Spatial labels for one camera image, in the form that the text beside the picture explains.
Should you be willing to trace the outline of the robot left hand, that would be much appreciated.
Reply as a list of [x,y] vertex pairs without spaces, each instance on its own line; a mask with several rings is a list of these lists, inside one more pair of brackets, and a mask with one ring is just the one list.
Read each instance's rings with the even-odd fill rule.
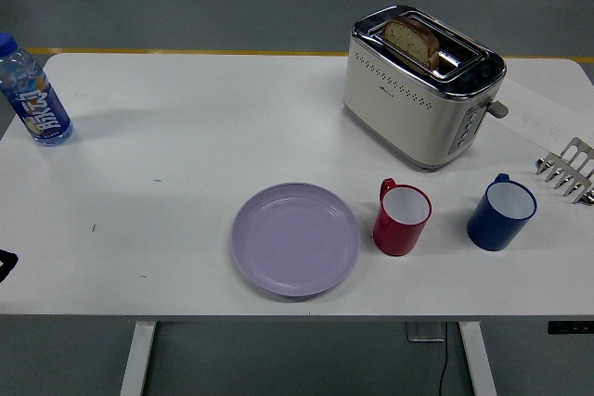
[[0,250],[0,282],[3,282],[19,261],[17,254],[3,249]]

